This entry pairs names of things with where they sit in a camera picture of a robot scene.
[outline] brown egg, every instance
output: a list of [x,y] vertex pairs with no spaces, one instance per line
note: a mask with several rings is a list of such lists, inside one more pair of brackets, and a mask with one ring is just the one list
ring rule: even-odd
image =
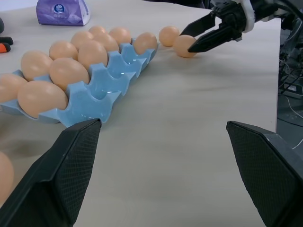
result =
[[14,174],[10,159],[0,152],[0,205],[9,197],[14,183]]
[[180,35],[176,38],[173,48],[178,56],[193,58],[196,53],[190,53],[188,49],[195,41],[196,39],[190,35]]
[[60,40],[51,46],[49,49],[49,56],[55,60],[57,58],[73,58],[78,60],[78,51],[76,47],[65,40]]
[[79,81],[89,83],[89,73],[79,62],[71,58],[59,58],[53,61],[49,75],[55,85],[66,90],[69,84]]
[[175,39],[179,35],[179,29],[174,26],[167,26],[160,31],[159,41],[163,46],[173,46]]
[[76,47],[77,51],[86,41],[92,40],[94,35],[88,31],[77,32],[72,38],[71,43]]
[[26,80],[48,74],[53,60],[41,51],[28,51],[21,58],[21,70]]
[[99,34],[94,37],[95,41],[102,44],[107,52],[119,51],[119,45],[116,40],[107,33]]
[[158,42],[156,36],[153,33],[145,32],[136,38],[133,46],[137,54],[143,54],[148,49],[156,49]]
[[17,99],[17,94],[27,81],[18,75],[6,73],[0,75],[0,103]]
[[64,110],[68,98],[57,85],[46,81],[30,81],[18,92],[18,102],[29,116],[38,118],[39,114],[54,108]]
[[89,32],[92,33],[94,36],[107,33],[107,31],[105,30],[105,28],[101,27],[101,26],[93,26],[93,27],[91,27],[89,29]]
[[132,42],[132,37],[130,32],[124,27],[115,27],[109,34],[120,44],[130,44]]
[[107,66],[108,56],[105,47],[95,40],[83,44],[79,49],[78,61],[89,70],[90,65],[103,63]]

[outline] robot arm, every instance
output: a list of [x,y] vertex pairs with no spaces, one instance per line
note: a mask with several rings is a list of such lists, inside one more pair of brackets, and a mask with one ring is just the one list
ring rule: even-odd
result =
[[[292,2],[303,5],[301,0]],[[240,41],[242,33],[251,31],[258,21],[268,21],[286,13],[280,7],[276,0],[226,0],[218,3],[207,16],[189,24],[181,35],[198,36],[215,26],[216,17],[220,18],[219,28],[202,35],[188,50],[206,52],[232,40]]]

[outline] egg tray compartment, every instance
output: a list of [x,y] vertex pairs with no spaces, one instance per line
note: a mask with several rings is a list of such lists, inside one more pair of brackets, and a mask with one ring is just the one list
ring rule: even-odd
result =
[[[68,85],[66,94],[69,103],[65,110],[55,108],[40,113],[38,118],[33,118],[21,109],[18,100],[15,99],[0,103],[2,112],[25,115],[43,123],[61,122],[66,127],[92,118],[106,122],[113,105],[125,96],[130,84],[136,81],[157,51],[157,49],[148,49],[138,55],[131,44],[121,44],[120,48],[121,53],[108,52],[107,67],[103,63],[90,66],[89,84],[80,81]],[[15,71],[14,74],[24,77],[20,70]],[[52,82],[49,75],[36,77],[34,80]]]

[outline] tissue box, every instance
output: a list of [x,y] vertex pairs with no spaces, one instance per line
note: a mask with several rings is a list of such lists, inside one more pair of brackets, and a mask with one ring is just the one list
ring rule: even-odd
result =
[[36,13],[42,25],[84,26],[90,19],[85,0],[39,0]]

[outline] blue egg carton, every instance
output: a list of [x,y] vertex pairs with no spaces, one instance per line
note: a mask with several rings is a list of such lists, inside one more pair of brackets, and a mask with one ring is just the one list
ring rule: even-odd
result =
[[[66,127],[92,118],[107,122],[113,105],[125,96],[130,84],[136,81],[157,51],[148,49],[144,54],[138,55],[131,44],[121,44],[120,49],[121,53],[108,53],[107,67],[103,63],[90,66],[89,84],[81,81],[68,86],[66,94],[69,103],[65,110],[55,108],[33,118],[21,109],[15,99],[0,103],[2,111],[11,115],[25,115],[43,123],[61,122]],[[14,74],[24,77],[20,70]],[[34,80],[52,82],[49,75],[36,77]]]

